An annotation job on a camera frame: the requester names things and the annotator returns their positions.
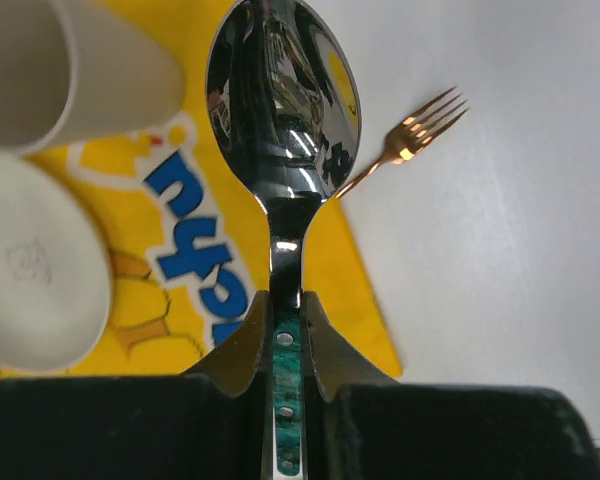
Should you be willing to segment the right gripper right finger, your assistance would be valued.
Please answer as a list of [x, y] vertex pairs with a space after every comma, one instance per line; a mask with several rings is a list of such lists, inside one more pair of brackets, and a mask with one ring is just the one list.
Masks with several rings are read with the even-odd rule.
[[307, 321], [309, 372], [325, 402], [333, 401], [345, 386], [397, 384], [334, 329], [317, 293], [303, 294], [301, 314]]

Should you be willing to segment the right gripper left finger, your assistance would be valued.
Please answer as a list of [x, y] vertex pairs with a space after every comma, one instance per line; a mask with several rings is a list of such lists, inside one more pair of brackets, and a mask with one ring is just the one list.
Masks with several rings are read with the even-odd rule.
[[204, 375], [223, 394], [240, 396], [251, 385], [270, 345], [270, 295], [257, 291], [243, 323], [183, 375]]

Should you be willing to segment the yellow pikachu cloth placemat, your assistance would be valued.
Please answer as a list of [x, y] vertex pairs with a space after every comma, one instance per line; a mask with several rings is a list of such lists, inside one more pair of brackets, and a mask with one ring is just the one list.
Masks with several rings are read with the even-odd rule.
[[[106, 8], [165, 47], [182, 67], [186, 96], [170, 121], [31, 155], [88, 209], [108, 247], [113, 304], [94, 350], [69, 376], [175, 374], [241, 324], [268, 285], [266, 219], [221, 158], [204, 94], [205, 62], [225, 1], [109, 1]], [[212, 272], [192, 264], [168, 277], [159, 258], [174, 249], [177, 219], [146, 177], [182, 154], [201, 198], [191, 215]]]

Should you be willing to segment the white paper plate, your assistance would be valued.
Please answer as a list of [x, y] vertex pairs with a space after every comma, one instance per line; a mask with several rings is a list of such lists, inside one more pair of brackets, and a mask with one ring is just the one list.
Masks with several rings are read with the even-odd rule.
[[58, 181], [0, 153], [0, 365], [57, 372], [100, 340], [113, 301], [109, 256]]

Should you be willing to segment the wooden fork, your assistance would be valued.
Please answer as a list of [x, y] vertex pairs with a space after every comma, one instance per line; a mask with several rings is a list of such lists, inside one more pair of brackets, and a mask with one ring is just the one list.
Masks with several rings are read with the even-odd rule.
[[454, 86], [437, 95], [407, 115], [385, 136], [380, 155], [346, 186], [336, 198], [341, 198], [385, 164], [403, 164], [434, 142], [458, 122], [470, 109]]

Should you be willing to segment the metal spoon teal handle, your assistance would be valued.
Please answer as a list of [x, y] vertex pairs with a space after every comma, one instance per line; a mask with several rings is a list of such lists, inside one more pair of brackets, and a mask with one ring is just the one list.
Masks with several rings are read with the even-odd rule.
[[359, 95], [335, 34], [303, 1], [237, 2], [213, 41], [206, 88], [227, 103], [227, 124], [213, 129], [222, 156], [268, 222], [276, 469], [297, 478], [306, 457], [303, 247], [353, 169]]

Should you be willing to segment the beige paper cup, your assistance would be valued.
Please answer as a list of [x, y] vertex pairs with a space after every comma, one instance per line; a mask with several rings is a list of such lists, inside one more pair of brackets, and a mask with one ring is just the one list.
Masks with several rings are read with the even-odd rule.
[[184, 92], [172, 53], [96, 1], [0, 1], [0, 151], [161, 124]]

